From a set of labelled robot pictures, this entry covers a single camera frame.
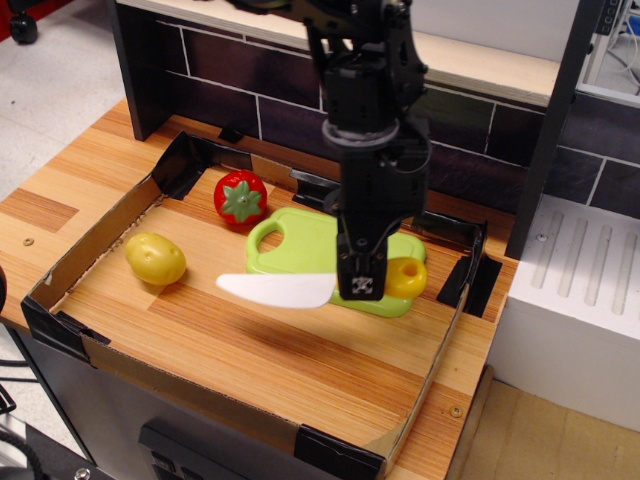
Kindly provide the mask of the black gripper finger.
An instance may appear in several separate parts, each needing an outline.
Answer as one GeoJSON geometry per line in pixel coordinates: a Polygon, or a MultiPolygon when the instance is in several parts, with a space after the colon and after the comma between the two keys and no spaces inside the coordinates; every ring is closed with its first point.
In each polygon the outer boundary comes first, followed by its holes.
{"type": "Polygon", "coordinates": [[[344,300],[378,301],[384,296],[388,241],[374,247],[368,243],[352,246],[346,234],[337,236],[337,277],[344,300]]]}

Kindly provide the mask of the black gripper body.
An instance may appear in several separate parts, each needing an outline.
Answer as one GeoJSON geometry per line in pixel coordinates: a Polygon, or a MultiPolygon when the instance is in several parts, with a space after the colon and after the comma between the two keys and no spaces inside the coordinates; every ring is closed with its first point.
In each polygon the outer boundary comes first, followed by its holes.
{"type": "Polygon", "coordinates": [[[356,133],[326,121],[322,133],[340,160],[340,185],[324,200],[338,219],[338,258],[385,256],[387,237],[425,204],[432,151],[427,122],[400,119],[378,132],[356,133]]]}

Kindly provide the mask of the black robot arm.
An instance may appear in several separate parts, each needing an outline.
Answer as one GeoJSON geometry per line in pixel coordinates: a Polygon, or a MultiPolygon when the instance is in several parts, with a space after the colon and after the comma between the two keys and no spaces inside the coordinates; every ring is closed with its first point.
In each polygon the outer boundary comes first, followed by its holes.
{"type": "Polygon", "coordinates": [[[411,112],[426,65],[408,1],[236,1],[301,23],[324,94],[321,130],[338,153],[337,285],[345,300],[384,295],[388,238],[426,202],[431,143],[411,112]]]}

